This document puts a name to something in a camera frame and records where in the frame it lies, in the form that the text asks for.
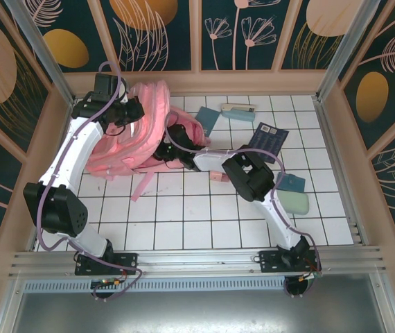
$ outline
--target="purple cable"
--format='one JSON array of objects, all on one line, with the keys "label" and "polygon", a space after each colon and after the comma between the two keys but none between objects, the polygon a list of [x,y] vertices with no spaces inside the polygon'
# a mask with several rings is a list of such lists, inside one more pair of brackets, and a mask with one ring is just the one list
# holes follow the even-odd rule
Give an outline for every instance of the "purple cable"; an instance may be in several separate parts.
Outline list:
[{"label": "purple cable", "polygon": [[270,200],[270,201],[271,201],[273,207],[275,208],[276,212],[278,213],[279,218],[282,220],[283,224],[285,224],[285,226],[287,227],[287,229],[290,229],[290,230],[292,230],[294,233],[300,234],[301,236],[306,236],[306,237],[308,237],[308,238],[312,241],[312,243],[313,243],[313,248],[315,249],[317,270],[319,271],[319,269],[320,269],[319,252],[318,252],[318,250],[317,250],[317,246],[316,246],[316,244],[315,244],[315,240],[314,240],[313,237],[312,237],[310,234],[308,234],[307,232],[298,231],[298,230],[294,229],[289,223],[287,223],[286,219],[282,216],[281,212],[279,211],[276,202],[273,200],[274,193],[275,193],[275,191],[277,190],[279,184],[281,184],[282,178],[283,178],[283,176],[285,175],[285,171],[284,171],[284,169],[283,169],[282,161],[281,161],[276,155],[270,153],[269,151],[264,151],[263,149],[257,149],[257,148],[244,148],[244,149],[235,149],[235,150],[226,150],[226,151],[212,151],[212,150],[209,150],[209,149],[206,148],[206,149],[204,149],[204,150],[202,150],[202,151],[195,151],[195,150],[193,150],[193,149],[188,149],[188,148],[182,147],[182,146],[179,145],[177,142],[174,142],[173,139],[172,139],[171,136],[170,136],[170,133],[168,133],[168,119],[170,118],[171,114],[175,114],[177,117],[179,117],[178,113],[177,113],[177,112],[174,112],[174,111],[170,111],[170,112],[167,114],[167,117],[165,118],[165,134],[166,134],[167,138],[170,140],[170,142],[171,142],[171,144],[172,144],[173,146],[176,146],[176,147],[178,147],[179,149],[181,149],[181,150],[183,150],[183,151],[186,151],[186,152],[188,152],[188,153],[195,153],[196,155],[204,155],[204,154],[206,154],[206,153],[208,153],[208,152],[210,152],[210,153],[215,153],[215,154],[219,154],[219,155],[227,155],[227,154],[229,154],[229,153],[246,153],[246,152],[248,152],[248,151],[251,151],[251,152],[253,152],[253,153],[261,153],[261,154],[265,154],[265,155],[267,155],[267,156],[270,156],[271,158],[273,158],[274,160],[276,160],[276,161],[278,162],[279,167],[281,168],[281,177],[278,178],[278,180],[276,181],[276,184],[274,185],[274,187],[273,187],[273,189],[272,189],[272,193],[270,194],[270,197],[271,197],[271,200]]},{"label": "purple cable", "polygon": [[[54,172],[53,175],[51,176],[49,183],[47,184],[47,186],[45,187],[44,192],[42,193],[42,197],[40,198],[39,201],[39,205],[37,206],[37,220],[36,220],[36,228],[37,228],[37,238],[39,239],[39,244],[40,246],[46,250],[46,251],[52,251],[54,250],[60,243],[62,243],[63,241],[68,240],[68,238],[61,238],[59,241],[57,241],[53,246],[48,247],[45,242],[44,239],[42,237],[42,210],[44,208],[44,203],[45,203],[45,199],[48,196],[48,193],[50,191],[51,185],[53,185],[55,179],[58,176],[58,172],[60,170],[60,166],[62,165],[64,158],[67,156],[68,150],[70,149],[71,145],[73,144],[74,140],[77,139],[79,133],[81,130],[83,130],[85,128],[86,125],[88,125],[88,123],[90,123],[91,121],[93,121],[95,118],[99,117],[102,113],[104,113],[105,111],[107,111],[107,109],[110,107],[111,104],[113,104],[114,100],[118,97],[119,95],[119,90],[122,84],[122,76],[121,76],[121,71],[119,70],[118,66],[111,61],[105,61],[102,64],[100,64],[99,66],[99,72],[102,71],[103,67],[109,65],[110,67],[113,67],[114,70],[117,73],[117,87],[116,87],[116,91],[114,92],[113,96],[111,97],[111,99],[104,105],[104,107],[102,109],[100,109],[99,111],[97,111],[96,114],[92,115],[90,118],[88,118],[88,120],[86,120],[75,132],[74,134],[71,136],[70,140],[68,141],[68,144],[65,146],[64,150],[62,151],[62,154],[60,155],[60,158],[58,160],[58,163],[56,164],[55,168],[54,168]],[[113,294],[112,296],[110,296],[108,298],[108,300],[111,300],[113,298],[119,297],[120,295],[122,295],[123,293],[125,293],[129,288],[132,287],[132,285],[134,283],[137,282],[137,280],[139,280],[143,274],[143,271],[139,268],[135,268],[135,267],[124,267],[124,266],[120,266],[120,265],[115,265],[115,264],[110,264],[109,262],[105,262],[97,257],[94,257],[93,255],[86,253],[83,249],[77,247],[77,245],[74,244],[74,242],[72,241],[68,241],[68,243],[77,251],[79,251],[79,253],[97,261],[99,264],[102,265],[106,265],[112,268],[117,268],[117,269],[121,269],[121,270],[129,270],[129,271],[137,271],[139,272],[139,275],[128,285],[126,286],[126,288],[124,288],[124,290],[119,291],[118,293]],[[96,299],[98,299],[98,297],[96,296],[96,289],[94,289],[93,295],[96,297]]]}]

